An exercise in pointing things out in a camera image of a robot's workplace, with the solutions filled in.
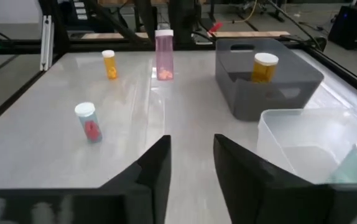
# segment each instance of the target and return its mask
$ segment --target table surface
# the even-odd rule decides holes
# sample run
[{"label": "table surface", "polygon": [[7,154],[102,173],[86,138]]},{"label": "table surface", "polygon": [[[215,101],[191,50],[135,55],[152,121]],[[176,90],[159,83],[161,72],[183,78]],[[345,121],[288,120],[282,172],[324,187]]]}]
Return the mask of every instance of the table surface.
[{"label": "table surface", "polygon": [[[12,56],[0,55],[0,64]],[[0,106],[39,72],[39,62],[40,55],[18,55],[0,68]]]},{"label": "table surface", "polygon": [[[303,51],[325,79],[306,108],[351,108],[357,91]],[[175,52],[174,81],[156,80],[153,52],[118,52],[108,80],[100,53],[66,54],[0,117],[0,188],[99,187],[163,134],[172,135],[166,223],[229,223],[213,160],[221,133],[254,151],[257,123],[231,115],[214,52]],[[103,141],[88,144],[74,107],[92,101]]]}]

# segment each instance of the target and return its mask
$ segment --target floor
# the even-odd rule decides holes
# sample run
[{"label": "floor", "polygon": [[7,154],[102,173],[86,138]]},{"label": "floor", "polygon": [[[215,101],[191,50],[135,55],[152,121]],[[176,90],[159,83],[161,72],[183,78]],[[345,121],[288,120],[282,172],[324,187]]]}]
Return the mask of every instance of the floor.
[{"label": "floor", "polygon": [[[330,19],[338,12],[340,7],[341,4],[289,4],[285,10],[296,21],[307,22],[312,26],[323,26],[326,30],[330,30],[332,26]],[[224,6],[223,8],[223,10],[218,8],[215,14],[216,20],[224,23],[220,31],[253,31],[247,23],[232,23],[232,20],[241,20],[237,14],[233,13],[233,6]],[[205,6],[203,12],[207,11],[208,6]],[[165,10],[162,9],[161,12],[159,22],[168,21]],[[129,27],[134,27],[134,16],[131,11],[125,9],[122,14]],[[283,23],[278,22],[267,14],[260,14],[259,8],[256,9],[249,22],[259,31],[287,31],[301,38],[307,38],[291,21],[286,19]],[[318,32],[308,27],[304,28],[313,36],[327,36],[327,31]],[[0,24],[0,31],[12,39],[40,39],[41,30],[38,24]],[[324,53],[357,75],[356,50],[348,51],[329,42]],[[9,57],[11,55],[0,55],[0,64]],[[0,105],[39,71],[39,58],[39,55],[20,55],[0,69]]]}]

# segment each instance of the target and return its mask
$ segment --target gray storage bin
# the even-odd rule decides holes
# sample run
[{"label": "gray storage bin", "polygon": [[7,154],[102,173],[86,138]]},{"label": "gray storage bin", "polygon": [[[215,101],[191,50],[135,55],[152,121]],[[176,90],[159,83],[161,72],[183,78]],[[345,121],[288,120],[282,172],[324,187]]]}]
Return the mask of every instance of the gray storage bin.
[{"label": "gray storage bin", "polygon": [[[254,55],[259,52],[279,57],[270,83],[250,81]],[[216,43],[216,81],[236,119],[257,121],[264,110],[303,108],[322,80],[317,69],[274,39]]]}]

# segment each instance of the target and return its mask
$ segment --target pink plastic container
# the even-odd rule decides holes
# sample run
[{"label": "pink plastic container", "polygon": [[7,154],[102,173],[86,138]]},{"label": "pink plastic container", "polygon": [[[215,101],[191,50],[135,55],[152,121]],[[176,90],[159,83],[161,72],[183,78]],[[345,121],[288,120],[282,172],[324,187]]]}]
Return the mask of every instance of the pink plastic container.
[{"label": "pink plastic container", "polygon": [[156,30],[156,72],[158,80],[173,79],[173,30]]}]

